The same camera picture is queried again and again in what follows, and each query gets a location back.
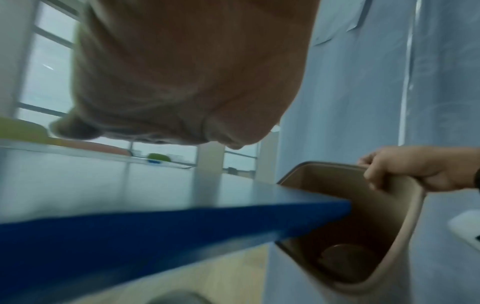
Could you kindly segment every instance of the floor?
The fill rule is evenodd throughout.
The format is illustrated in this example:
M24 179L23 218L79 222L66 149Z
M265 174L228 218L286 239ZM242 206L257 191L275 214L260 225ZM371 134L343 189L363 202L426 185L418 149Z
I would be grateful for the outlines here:
M214 304L261 304L268 246L142 278L70 304L143 304L173 290L200 293Z

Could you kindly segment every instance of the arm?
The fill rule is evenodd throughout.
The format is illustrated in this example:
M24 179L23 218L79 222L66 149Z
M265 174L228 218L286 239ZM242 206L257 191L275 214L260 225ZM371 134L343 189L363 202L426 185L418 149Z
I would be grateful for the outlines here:
M372 189L382 187L386 174L417 178L428 191L454 191L476 188L480 169L480 148L469 147L384 147L362 157L365 179Z

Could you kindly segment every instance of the green object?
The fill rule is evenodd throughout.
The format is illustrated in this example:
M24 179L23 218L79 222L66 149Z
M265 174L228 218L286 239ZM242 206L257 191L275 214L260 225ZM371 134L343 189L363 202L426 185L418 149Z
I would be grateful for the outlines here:
M46 145L53 143L53 138L41 125L7 117L0 117L0 138Z
M158 154L158 153L150 153L148 156L147 156L148 159L152 159L152 160L159 160L159 161L167 161L167 162L171 162L172 159L169 158L168 156L166 155L163 155L163 154Z

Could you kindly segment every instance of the trash bin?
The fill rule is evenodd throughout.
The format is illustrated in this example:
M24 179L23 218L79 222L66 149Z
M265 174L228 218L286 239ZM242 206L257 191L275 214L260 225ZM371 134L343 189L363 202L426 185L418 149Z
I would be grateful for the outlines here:
M408 303L408 244L425 191L406 176L387 178L373 191L364 169L307 162L280 185L351 201L349 216L276 245L305 271L328 303Z

